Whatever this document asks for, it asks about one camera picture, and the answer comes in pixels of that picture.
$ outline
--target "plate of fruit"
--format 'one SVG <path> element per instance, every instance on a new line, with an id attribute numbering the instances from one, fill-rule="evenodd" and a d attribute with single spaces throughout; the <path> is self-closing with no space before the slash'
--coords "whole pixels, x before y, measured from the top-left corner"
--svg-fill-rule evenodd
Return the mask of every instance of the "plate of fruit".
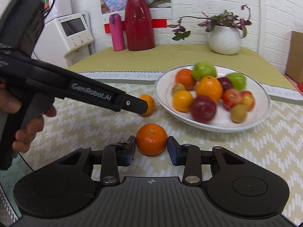
<path id="1" fill-rule="evenodd" d="M 180 66 L 155 83 L 156 98 L 174 117 L 214 132 L 240 132 L 263 122 L 270 98 L 252 78 L 207 62 Z"/>

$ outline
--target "kiwi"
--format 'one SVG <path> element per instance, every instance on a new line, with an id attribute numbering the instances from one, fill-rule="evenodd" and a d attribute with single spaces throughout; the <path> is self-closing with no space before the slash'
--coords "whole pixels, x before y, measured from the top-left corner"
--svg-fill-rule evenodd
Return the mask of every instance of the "kiwi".
<path id="1" fill-rule="evenodd" d="M 231 109 L 231 120 L 235 123 L 243 123 L 247 115 L 247 107 L 241 104 Z"/>
<path id="2" fill-rule="evenodd" d="M 176 83 L 173 87 L 172 87 L 172 96 L 174 96 L 174 94 L 176 92 L 178 92 L 179 90 L 185 90 L 185 86 L 181 83 Z"/>

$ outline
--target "potted plant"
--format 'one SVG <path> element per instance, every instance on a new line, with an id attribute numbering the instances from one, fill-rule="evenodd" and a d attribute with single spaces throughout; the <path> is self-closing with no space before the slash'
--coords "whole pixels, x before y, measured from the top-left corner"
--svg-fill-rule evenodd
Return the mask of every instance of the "potted plant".
<path id="1" fill-rule="evenodd" d="M 169 28 L 174 28 L 173 32 L 175 36 L 172 38 L 175 41 L 184 40 L 189 37 L 191 31 L 186 31 L 186 28 L 181 25 L 182 18 L 196 18 L 205 19 L 204 22 L 198 24 L 198 26 L 206 27 L 205 31 L 210 32 L 209 45 L 213 51 L 219 54 L 232 55 L 236 54 L 241 46 L 241 36 L 239 30 L 243 31 L 242 38 L 246 37 L 247 29 L 246 26 L 250 26 L 251 13 L 250 8 L 247 5 L 242 5 L 241 9 L 248 9 L 248 19 L 239 18 L 232 12 L 227 10 L 224 13 L 208 17 L 203 13 L 206 18 L 195 17 L 195 16 L 183 16 L 178 20 L 176 25 L 168 25 Z"/>

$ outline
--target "green apple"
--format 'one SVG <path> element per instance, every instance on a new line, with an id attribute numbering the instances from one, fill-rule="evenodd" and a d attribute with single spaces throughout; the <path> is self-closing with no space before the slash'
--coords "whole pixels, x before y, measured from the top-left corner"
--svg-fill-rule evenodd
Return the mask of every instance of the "green apple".
<path id="1" fill-rule="evenodd" d="M 245 75 L 243 75 L 242 73 L 239 73 L 239 72 L 233 72 L 233 73 L 227 74 L 226 77 L 228 77 L 231 80 L 234 89 L 236 89 L 238 91 L 245 90 L 245 88 L 246 88 Z"/>
<path id="2" fill-rule="evenodd" d="M 212 64 L 208 62 L 198 62 L 197 64 L 195 64 L 192 70 L 192 76 L 197 81 L 200 81 L 202 78 L 206 76 L 212 76 L 216 78 L 217 70 Z"/>

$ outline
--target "black handle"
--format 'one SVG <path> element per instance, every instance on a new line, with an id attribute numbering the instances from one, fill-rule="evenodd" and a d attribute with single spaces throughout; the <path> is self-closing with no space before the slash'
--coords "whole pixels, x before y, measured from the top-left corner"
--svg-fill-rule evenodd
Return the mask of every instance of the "black handle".
<path id="1" fill-rule="evenodd" d="M 53 103 L 54 98 L 32 90 L 24 91 L 7 86 L 6 89 L 22 103 L 16 114 L 0 111 L 0 170 L 7 170 L 17 153 L 12 144 L 15 134 L 24 129 L 29 121 L 39 118 Z"/>

